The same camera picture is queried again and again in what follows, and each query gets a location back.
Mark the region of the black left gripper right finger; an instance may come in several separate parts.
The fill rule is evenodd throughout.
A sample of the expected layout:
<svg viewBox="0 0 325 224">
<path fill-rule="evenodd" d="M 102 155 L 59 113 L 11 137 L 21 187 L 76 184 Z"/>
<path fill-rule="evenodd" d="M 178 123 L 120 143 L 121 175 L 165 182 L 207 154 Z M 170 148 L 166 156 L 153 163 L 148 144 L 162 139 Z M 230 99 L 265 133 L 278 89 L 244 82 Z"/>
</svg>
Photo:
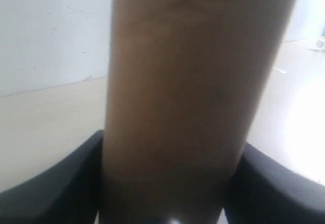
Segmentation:
<svg viewBox="0 0 325 224">
<path fill-rule="evenodd" d="M 228 223 L 324 223 L 324 186 L 246 144 L 224 212 Z"/>
</svg>

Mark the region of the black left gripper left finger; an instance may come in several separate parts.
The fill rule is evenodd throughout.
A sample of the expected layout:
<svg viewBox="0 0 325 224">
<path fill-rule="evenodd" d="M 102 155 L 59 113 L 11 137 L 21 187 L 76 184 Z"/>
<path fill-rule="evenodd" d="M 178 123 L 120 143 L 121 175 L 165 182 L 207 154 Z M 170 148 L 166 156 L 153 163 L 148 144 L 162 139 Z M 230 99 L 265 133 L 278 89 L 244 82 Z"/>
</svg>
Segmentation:
<svg viewBox="0 0 325 224">
<path fill-rule="evenodd" d="M 103 131 L 43 173 L 1 193 L 1 223 L 94 223 Z"/>
</svg>

